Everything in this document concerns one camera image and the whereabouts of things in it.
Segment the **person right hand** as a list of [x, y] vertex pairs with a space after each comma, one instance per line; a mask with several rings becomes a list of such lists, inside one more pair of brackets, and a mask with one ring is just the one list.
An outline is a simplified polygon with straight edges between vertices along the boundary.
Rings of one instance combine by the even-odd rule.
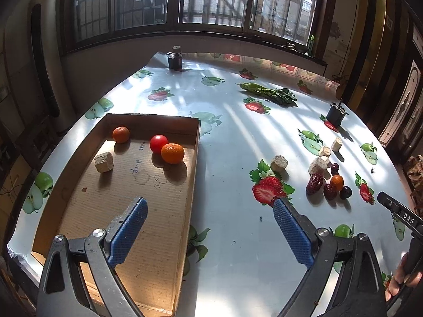
[[405, 274], [404, 266], [408, 259], [408, 254], [405, 253], [402, 256], [402, 259], [394, 272], [394, 275], [385, 290], [385, 300], [389, 301], [392, 297], [396, 296], [400, 291], [400, 285], [405, 283], [408, 287], [415, 288], [422, 280], [422, 271]]

